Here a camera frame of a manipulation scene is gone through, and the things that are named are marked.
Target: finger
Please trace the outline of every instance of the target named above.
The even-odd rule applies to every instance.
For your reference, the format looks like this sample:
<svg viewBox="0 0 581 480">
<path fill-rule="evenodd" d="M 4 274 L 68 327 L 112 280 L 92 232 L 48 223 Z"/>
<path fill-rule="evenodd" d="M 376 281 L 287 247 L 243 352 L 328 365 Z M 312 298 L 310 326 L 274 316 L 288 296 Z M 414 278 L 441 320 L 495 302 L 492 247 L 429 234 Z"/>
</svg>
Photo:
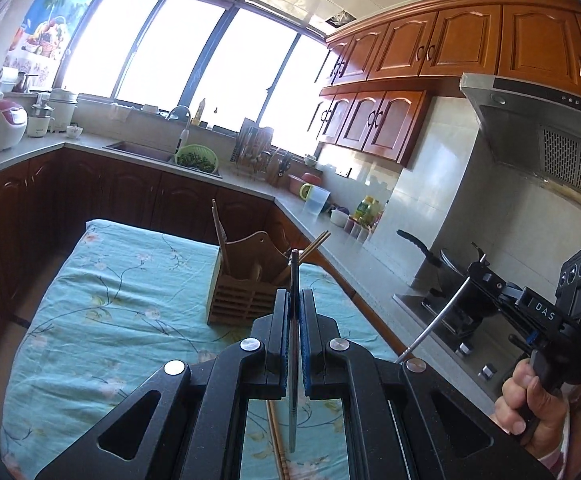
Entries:
<svg viewBox="0 0 581 480">
<path fill-rule="evenodd" d="M 526 429 L 526 423 L 519 413 L 511 408 L 504 397 L 499 397 L 495 401 L 495 416 L 503 430 L 510 431 L 512 434 L 520 434 Z"/>
<path fill-rule="evenodd" d="M 502 386 L 502 396 L 511 408 L 518 410 L 526 404 L 526 390 L 513 380 L 507 379 Z"/>
<path fill-rule="evenodd" d="M 518 362 L 515 371 L 513 372 L 513 380 L 524 389 L 529 387 L 529 384 L 531 384 L 531 381 L 535 376 L 537 376 L 537 374 L 531 366 L 530 359 L 523 359 Z"/>
<path fill-rule="evenodd" d="M 561 428 L 567 412 L 564 400 L 549 394 L 535 377 L 527 391 L 527 402 L 531 411 L 549 428 Z"/>
</svg>

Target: floral tablecloth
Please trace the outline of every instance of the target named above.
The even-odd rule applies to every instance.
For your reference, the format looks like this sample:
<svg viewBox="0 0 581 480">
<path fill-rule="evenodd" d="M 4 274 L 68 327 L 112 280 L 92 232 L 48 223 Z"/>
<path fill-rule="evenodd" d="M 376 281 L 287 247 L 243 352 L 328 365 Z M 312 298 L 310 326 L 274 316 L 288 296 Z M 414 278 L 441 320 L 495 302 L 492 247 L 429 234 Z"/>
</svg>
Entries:
<svg viewBox="0 0 581 480">
<path fill-rule="evenodd" d="M 114 222 L 86 233 L 48 288 L 16 357 L 4 403 L 2 459 L 32 480 L 59 453 L 169 360 L 212 359 L 249 329 L 206 324 L 218 248 Z M 301 266 L 317 311 L 374 355 L 394 353 L 320 267 Z M 285 433 L 285 400 L 276 407 Z M 348 478 L 339 400 L 300 394 L 294 479 Z M 249 405 L 242 475 L 276 479 L 266 405 Z"/>
</svg>

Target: screw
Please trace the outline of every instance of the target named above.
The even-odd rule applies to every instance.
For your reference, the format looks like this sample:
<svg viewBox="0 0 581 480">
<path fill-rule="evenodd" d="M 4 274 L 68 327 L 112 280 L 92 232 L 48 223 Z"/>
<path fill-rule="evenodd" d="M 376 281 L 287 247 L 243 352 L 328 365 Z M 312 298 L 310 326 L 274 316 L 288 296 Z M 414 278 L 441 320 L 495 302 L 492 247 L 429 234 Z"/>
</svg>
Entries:
<svg viewBox="0 0 581 480">
<path fill-rule="evenodd" d="M 407 368 L 413 373 L 420 374 L 426 370 L 426 361 L 419 357 L 413 357 L 407 361 Z"/>
<path fill-rule="evenodd" d="M 164 371 L 168 375 L 179 375 L 184 370 L 186 370 L 186 364 L 181 361 L 169 361 L 164 365 Z"/>
<path fill-rule="evenodd" d="M 239 344 L 242 350 L 246 350 L 247 352 L 253 352 L 260 348 L 262 344 L 259 342 L 259 339 L 254 337 L 247 337 L 243 339 L 242 342 Z"/>
<path fill-rule="evenodd" d="M 338 352 L 343 352 L 344 350 L 347 350 L 350 347 L 350 342 L 348 339 L 344 339 L 342 337 L 336 337 L 334 339 L 331 339 L 330 342 L 328 343 L 328 346 L 330 346 L 330 348 L 332 348 L 333 350 L 337 350 Z"/>
</svg>

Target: green vegetable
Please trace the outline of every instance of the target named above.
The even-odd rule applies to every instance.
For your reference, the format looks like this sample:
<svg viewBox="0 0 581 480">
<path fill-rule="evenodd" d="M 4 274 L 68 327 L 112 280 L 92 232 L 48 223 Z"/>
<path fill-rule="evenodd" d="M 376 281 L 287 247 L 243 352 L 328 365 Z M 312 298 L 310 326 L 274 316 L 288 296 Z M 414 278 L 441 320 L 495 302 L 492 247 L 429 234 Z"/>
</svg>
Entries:
<svg viewBox="0 0 581 480">
<path fill-rule="evenodd" d="M 197 153 L 183 153 L 177 156 L 177 164 L 184 168 L 195 168 L 204 173 L 212 173 L 215 170 L 215 165 L 205 156 L 197 155 Z"/>
</svg>

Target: cabinet handle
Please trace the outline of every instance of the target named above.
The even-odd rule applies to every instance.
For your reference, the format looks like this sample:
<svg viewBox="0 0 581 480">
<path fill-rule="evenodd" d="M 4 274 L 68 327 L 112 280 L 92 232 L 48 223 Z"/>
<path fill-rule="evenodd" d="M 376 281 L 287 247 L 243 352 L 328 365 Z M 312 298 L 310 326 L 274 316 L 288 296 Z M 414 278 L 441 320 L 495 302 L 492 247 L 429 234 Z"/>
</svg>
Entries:
<svg viewBox="0 0 581 480">
<path fill-rule="evenodd" d="M 366 121 L 366 124 L 368 124 L 368 126 L 373 126 L 373 122 L 375 121 L 376 115 L 377 115 L 376 110 L 373 110 L 371 113 L 369 113 L 368 121 Z"/>
<path fill-rule="evenodd" d="M 377 119 L 382 117 L 382 115 L 384 115 L 384 112 L 378 112 L 378 114 L 375 116 L 375 120 L 373 121 L 373 124 L 375 124 L 376 128 L 379 128 L 379 124 L 381 124 L 381 121 L 379 122 L 379 124 L 377 123 Z"/>
</svg>

